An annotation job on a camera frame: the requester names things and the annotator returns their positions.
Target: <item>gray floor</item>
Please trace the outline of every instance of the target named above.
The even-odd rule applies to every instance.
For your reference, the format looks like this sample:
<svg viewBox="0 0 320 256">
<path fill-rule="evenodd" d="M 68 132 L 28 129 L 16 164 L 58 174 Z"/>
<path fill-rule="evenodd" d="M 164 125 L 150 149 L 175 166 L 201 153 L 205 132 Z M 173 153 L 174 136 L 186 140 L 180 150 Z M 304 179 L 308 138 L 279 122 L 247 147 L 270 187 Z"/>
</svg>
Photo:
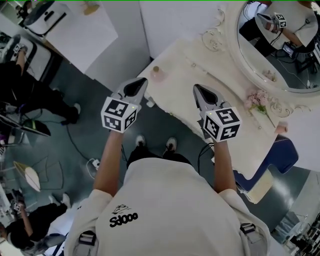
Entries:
<svg viewBox="0 0 320 256">
<path fill-rule="evenodd" d="M 80 119 L 77 124 L 69 125 L 71 136 L 79 150 L 87 158 L 100 159 L 109 133 L 101 125 L 100 111 L 106 97 L 111 92 L 66 62 L 61 64 L 50 86 L 64 92 L 64 99 L 68 104 L 80 103 L 82 108 Z M 30 116 L 35 116 L 37 113 L 35 111 Z M 60 121 L 62 119 L 45 110 L 40 120 Z M 34 166 L 34 169 L 39 173 L 42 188 L 48 189 L 41 193 L 29 188 L 16 171 L 7 173 L 8 179 L 15 179 L 8 184 L 8 188 L 23 187 L 24 193 L 27 194 L 27 205 L 37 202 L 29 210 L 49 203 L 48 195 L 50 193 L 61 196 L 63 191 L 66 191 L 73 201 L 79 201 L 88 196 L 93 185 L 93 180 L 86 170 L 87 161 L 71 144 L 66 127 L 50 122 L 46 124 L 51 131 L 51 137 L 31 136 L 30 140 L 34 141 L 33 146 L 23 145 L 10 148 L 4 166 L 11 167 L 12 161 L 15 160 Z M 177 152 L 183 154 L 197 168 L 198 154 L 205 143 L 178 119 L 160 108 L 156 106 L 149 108 L 146 106 L 146 102 L 142 103 L 138 120 L 124 136 L 123 146 L 127 158 L 135 148 L 135 138 L 138 134 L 143 134 L 150 150 L 159 155 L 163 153 L 167 139 L 171 136 L 176 137 L 178 140 Z M 210 151 L 201 157 L 201 175 L 212 184 L 214 170 L 211 157 L 212 152 Z M 126 163 L 123 160 L 120 169 L 120 179 L 123 181 L 126 172 Z M 244 201 L 249 209 L 266 222 L 270 230 L 273 230 L 299 195 L 309 171 L 294 167 L 284 175 L 273 169 L 271 172 L 277 181 L 276 183 L 285 188 L 285 192 L 279 187 L 273 187 L 259 204 L 254 205 L 245 198 Z"/>
<path fill-rule="evenodd" d="M 320 86 L 319 65 L 315 65 L 318 70 L 316 73 L 312 73 L 313 69 L 311 67 L 306 68 L 305 70 L 298 73 L 296 63 L 290 63 L 293 61 L 293 59 L 290 58 L 284 51 L 278 51 L 278 56 L 280 57 L 278 58 L 279 60 L 272 55 L 268 56 L 267 59 L 280 72 L 290 88 L 306 89 L 308 80 L 310 81 L 310 86 Z M 307 57 L 307 54 L 300 53 L 297 57 L 297 61 L 300 61 L 302 63 Z"/>
</svg>

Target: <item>white sneaker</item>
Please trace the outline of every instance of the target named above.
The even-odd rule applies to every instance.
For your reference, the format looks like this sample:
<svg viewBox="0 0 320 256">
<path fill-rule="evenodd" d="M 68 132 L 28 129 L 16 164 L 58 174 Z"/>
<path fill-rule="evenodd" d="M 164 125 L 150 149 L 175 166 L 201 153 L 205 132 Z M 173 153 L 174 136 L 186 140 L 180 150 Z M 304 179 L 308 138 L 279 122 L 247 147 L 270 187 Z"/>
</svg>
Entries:
<svg viewBox="0 0 320 256">
<path fill-rule="evenodd" d="M 66 205 L 68 209 L 71 208 L 70 197 L 66 193 L 63 193 L 61 203 Z"/>
<path fill-rule="evenodd" d="M 136 147 L 145 147 L 146 146 L 146 139 L 141 134 L 135 138 L 135 146 Z"/>
<path fill-rule="evenodd" d="M 57 205 L 57 206 L 60 205 L 59 201 L 58 201 L 52 194 L 49 195 L 49 200 L 50 200 L 50 203 L 51 203 L 51 204 L 55 204 L 55 205 Z"/>
<path fill-rule="evenodd" d="M 78 111 L 78 115 L 80 115 L 80 112 L 81 112 L 80 104 L 79 104 L 79 103 L 75 103 L 73 106 L 74 106 L 74 107 L 76 108 L 76 110 Z"/>
<path fill-rule="evenodd" d="M 166 152 L 174 153 L 176 149 L 177 149 L 177 139 L 175 137 L 169 138 L 168 141 L 166 142 L 164 153 Z"/>
</svg>

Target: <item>oval mirror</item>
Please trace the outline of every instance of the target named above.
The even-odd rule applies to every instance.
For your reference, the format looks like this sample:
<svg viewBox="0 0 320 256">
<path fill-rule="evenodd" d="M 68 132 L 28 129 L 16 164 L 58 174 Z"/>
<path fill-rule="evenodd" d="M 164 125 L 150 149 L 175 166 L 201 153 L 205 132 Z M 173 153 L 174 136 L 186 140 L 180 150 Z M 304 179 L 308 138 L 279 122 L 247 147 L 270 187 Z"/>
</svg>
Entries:
<svg viewBox="0 0 320 256">
<path fill-rule="evenodd" d="M 245 61 L 279 89 L 320 91 L 320 7 L 312 1 L 261 2 L 247 2 L 238 18 Z"/>
</svg>

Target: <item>small jar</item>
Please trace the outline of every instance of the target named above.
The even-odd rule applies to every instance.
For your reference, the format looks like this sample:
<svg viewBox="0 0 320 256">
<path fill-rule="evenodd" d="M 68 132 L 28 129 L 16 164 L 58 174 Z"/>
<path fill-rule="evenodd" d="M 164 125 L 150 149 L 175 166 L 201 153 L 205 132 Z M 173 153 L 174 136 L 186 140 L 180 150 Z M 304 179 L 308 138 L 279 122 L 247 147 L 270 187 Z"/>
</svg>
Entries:
<svg viewBox="0 0 320 256">
<path fill-rule="evenodd" d="M 154 66 L 153 69 L 150 71 L 150 74 L 151 74 L 151 79 L 154 82 L 161 83 L 165 79 L 165 73 L 158 66 Z"/>
</svg>

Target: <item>vanity table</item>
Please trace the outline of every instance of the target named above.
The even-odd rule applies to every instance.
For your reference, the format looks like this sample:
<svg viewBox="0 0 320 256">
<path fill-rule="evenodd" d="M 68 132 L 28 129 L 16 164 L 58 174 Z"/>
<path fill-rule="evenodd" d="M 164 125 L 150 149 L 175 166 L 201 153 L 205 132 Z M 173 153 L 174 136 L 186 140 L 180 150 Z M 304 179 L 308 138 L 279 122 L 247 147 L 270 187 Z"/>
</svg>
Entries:
<svg viewBox="0 0 320 256">
<path fill-rule="evenodd" d="M 241 131 L 236 138 L 228 141 L 228 145 L 233 168 L 250 180 L 266 157 L 277 135 L 274 131 L 268 134 L 260 128 L 255 118 L 246 112 L 243 101 L 235 93 L 186 57 L 185 52 L 192 45 L 186 40 L 177 40 L 139 75 L 147 78 L 149 82 L 145 97 L 153 100 L 161 109 L 181 120 L 195 134 L 203 138 L 201 127 L 197 123 L 200 120 L 200 112 L 196 106 L 193 87 L 195 84 L 200 84 L 219 91 L 241 115 Z M 166 78 L 162 82 L 153 81 L 151 70 L 154 66 L 164 71 Z M 243 79 L 248 87 L 252 86 L 242 74 L 240 75 L 239 78 Z"/>
<path fill-rule="evenodd" d="M 243 126 L 228 145 L 234 170 L 250 180 L 273 145 L 278 124 L 289 122 L 290 129 L 293 112 L 295 116 L 303 115 L 320 103 L 320 90 L 293 88 L 279 67 L 263 57 L 254 48 L 254 42 L 246 41 L 239 34 L 238 22 L 246 3 L 227 4 L 220 9 L 220 17 L 215 17 L 220 19 L 220 24 L 208 29 L 209 39 L 204 35 L 193 41 L 178 39 L 139 77 L 149 80 L 145 93 L 149 106 L 157 104 L 201 138 L 203 134 L 197 123 L 200 115 L 193 96 L 194 84 L 219 91 L 231 106 L 237 107 Z M 165 74 L 160 82 L 151 75 L 155 66 Z M 274 72 L 276 80 L 263 75 L 264 69 Z M 245 110 L 244 101 L 249 89 L 268 92 L 266 109 L 270 119 L 254 109 L 251 113 Z"/>
</svg>

